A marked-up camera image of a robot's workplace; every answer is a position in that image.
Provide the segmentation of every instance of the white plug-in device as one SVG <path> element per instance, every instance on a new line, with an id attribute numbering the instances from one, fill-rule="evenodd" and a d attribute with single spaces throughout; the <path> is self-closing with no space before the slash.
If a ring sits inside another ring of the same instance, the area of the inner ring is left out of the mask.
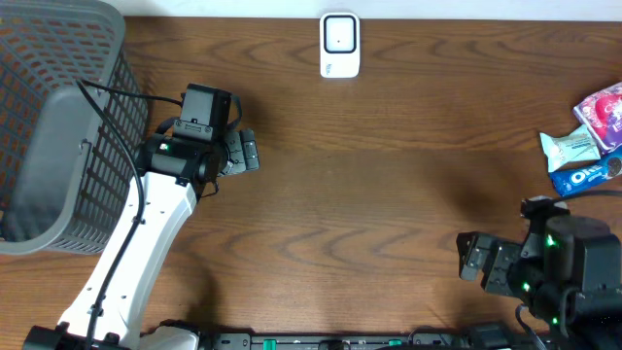
<path id="1" fill-rule="evenodd" d="M 320 19 L 320 74 L 353 78 L 361 66 L 361 26 L 350 13 L 329 13 Z"/>

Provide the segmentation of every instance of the pink wrapper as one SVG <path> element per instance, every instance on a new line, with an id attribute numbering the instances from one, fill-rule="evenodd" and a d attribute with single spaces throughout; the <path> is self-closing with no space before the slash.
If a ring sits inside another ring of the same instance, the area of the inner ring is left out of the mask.
<path id="1" fill-rule="evenodd" d="M 622 145 L 622 83 L 591 94 L 572 111 L 604 154 Z"/>

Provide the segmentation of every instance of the wood grain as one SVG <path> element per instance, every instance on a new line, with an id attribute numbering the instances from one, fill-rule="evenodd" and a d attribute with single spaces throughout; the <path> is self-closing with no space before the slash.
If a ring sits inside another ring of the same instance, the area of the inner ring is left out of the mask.
<path id="1" fill-rule="evenodd" d="M 259 333 L 513 325 L 516 300 L 458 278 L 456 234 L 521 240 L 520 199 L 554 194 L 537 133 L 570 133 L 571 107 L 622 76 L 614 23 L 365 20 L 361 74 L 325 80 L 316 20 L 126 22 L 144 91 L 239 94 L 261 158 L 199 203 L 145 329 L 168 318 Z M 151 107 L 151 131 L 179 114 Z M 571 208 L 622 232 L 618 206 Z M 0 346 L 52 327 L 96 261 L 0 257 Z"/>

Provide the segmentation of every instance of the blue package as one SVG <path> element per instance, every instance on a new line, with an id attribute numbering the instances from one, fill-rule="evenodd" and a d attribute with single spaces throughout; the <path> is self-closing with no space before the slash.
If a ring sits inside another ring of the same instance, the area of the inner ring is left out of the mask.
<path id="1" fill-rule="evenodd" d="M 601 158 L 594 165 L 580 169 L 552 172 L 549 175 L 560 196 L 583 192 L 622 173 L 622 149 Z"/>

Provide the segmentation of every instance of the gray plastic basket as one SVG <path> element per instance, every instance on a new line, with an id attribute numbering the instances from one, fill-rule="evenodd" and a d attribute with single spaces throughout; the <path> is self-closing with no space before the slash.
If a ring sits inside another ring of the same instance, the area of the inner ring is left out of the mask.
<path id="1" fill-rule="evenodd" d="M 0 0 L 0 254 L 92 254 L 119 220 L 130 169 L 75 87 L 138 92 L 122 16 L 99 1 Z M 134 151 L 145 100 L 89 92 Z"/>

